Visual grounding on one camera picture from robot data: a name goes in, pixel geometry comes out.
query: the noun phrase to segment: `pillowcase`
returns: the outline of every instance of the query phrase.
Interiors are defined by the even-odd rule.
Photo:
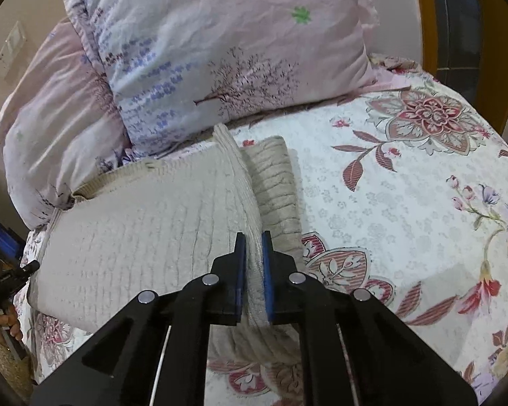
[[[65,0],[137,155],[374,82],[358,0]]]
[[[69,20],[36,53],[0,112],[0,165],[30,229],[130,146],[107,81],[88,61]]]

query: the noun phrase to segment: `tiled wall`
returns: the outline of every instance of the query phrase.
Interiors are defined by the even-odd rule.
[[[437,78],[474,103],[482,21],[478,0],[435,0],[438,25]]]

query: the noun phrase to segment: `metal rivet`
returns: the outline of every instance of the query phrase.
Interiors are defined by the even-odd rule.
[[[205,285],[215,285],[218,281],[220,281],[220,278],[214,273],[209,273],[202,278],[202,283]]]
[[[288,279],[292,284],[302,284],[306,281],[306,276],[303,273],[294,272],[290,273],[290,276],[288,276]]]
[[[137,300],[141,303],[149,303],[154,300],[154,292],[150,290],[145,290],[144,292],[139,293]]]
[[[371,298],[371,293],[369,292],[369,290],[357,289],[354,290],[354,298],[363,302]]]

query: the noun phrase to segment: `light switch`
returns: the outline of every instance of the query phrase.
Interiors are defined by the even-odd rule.
[[[20,21],[15,23],[14,28],[6,38],[0,50],[0,77],[5,78],[9,69],[14,63],[15,57],[19,54],[26,42],[26,36]]]

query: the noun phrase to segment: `bed sheet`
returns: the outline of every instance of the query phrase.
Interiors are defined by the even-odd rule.
[[[338,291],[369,289],[482,401],[508,371],[508,146],[417,64],[374,60],[411,89],[251,116],[231,131],[242,145],[284,137],[308,272]],[[166,157],[202,150],[209,136]],[[43,236],[29,235],[23,263]],[[26,289],[15,302],[40,382],[89,335],[31,310]],[[299,365],[207,369],[211,405],[299,405],[302,389]]]

